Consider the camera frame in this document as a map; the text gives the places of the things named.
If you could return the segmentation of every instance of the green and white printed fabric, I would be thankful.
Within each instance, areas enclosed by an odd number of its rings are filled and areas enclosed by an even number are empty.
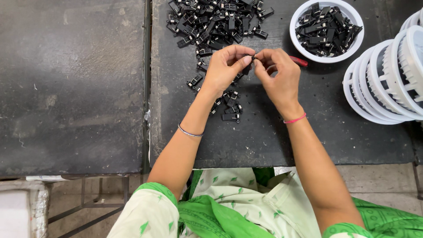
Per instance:
[[[193,188],[191,199],[177,203],[165,186],[141,185],[108,237],[423,238],[422,217],[360,199],[353,200],[366,229],[339,223],[321,235],[294,173],[273,177],[264,187],[251,168],[210,169],[195,173]]]

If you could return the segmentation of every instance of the dark worktable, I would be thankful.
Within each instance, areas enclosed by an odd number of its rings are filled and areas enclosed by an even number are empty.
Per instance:
[[[0,176],[139,173],[145,1],[0,5]]]
[[[272,7],[275,10],[275,14],[261,25],[269,37],[267,40],[247,37],[241,44],[257,52],[263,48],[281,47],[289,55],[306,59],[294,48],[288,32],[292,14],[304,2],[266,0],[264,9]],[[423,0],[407,3],[401,0],[346,2],[364,21],[363,44],[352,57],[339,63],[309,61],[309,67],[302,69],[299,101],[335,164],[412,162],[412,140],[406,130],[409,124],[379,125],[362,118],[347,103],[342,80],[347,67],[362,52],[386,39],[393,39],[402,23],[421,9]],[[195,98],[185,84],[197,73],[195,46],[177,47],[176,42],[182,36],[174,38],[166,28],[168,10],[168,0],[153,0],[151,166]],[[294,166],[286,127],[260,81],[251,72],[238,83],[231,89],[242,95],[240,103],[244,113],[240,123],[223,122],[220,115],[225,107],[218,107],[206,125],[194,168]]]

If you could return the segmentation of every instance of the hand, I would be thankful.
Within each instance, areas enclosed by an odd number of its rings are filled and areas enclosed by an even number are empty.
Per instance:
[[[254,73],[285,121],[301,117],[304,111],[298,103],[298,83],[301,71],[282,49],[264,49],[254,60]]]
[[[251,63],[251,55],[254,54],[255,50],[236,44],[216,51],[211,57],[201,91],[211,93],[215,100],[221,97],[235,76]]]

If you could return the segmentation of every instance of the pink thread bracelet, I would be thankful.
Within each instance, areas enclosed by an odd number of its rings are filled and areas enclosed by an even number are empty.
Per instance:
[[[303,119],[304,117],[305,117],[305,115],[307,115],[306,113],[304,113],[304,115],[302,115],[301,117],[299,117],[299,118],[297,118],[297,119],[294,119],[294,120],[291,120],[291,121],[283,121],[283,123],[285,123],[285,124],[288,124],[288,123],[294,123],[294,122],[296,122],[296,121],[299,121],[299,120],[301,120],[301,119]]]

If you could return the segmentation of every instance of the white fabric with green print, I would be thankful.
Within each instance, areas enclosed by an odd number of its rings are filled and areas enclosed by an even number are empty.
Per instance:
[[[108,238],[176,238],[178,208],[163,193],[136,191],[126,203]]]
[[[267,187],[257,184],[251,168],[204,170],[198,181],[192,197],[209,195],[274,237],[321,238],[311,204],[294,173],[273,177]],[[143,184],[127,202],[108,238],[177,238],[177,206],[165,186]],[[362,229],[355,225],[330,228],[324,238],[365,237],[354,232]],[[180,238],[199,236],[186,228]]]

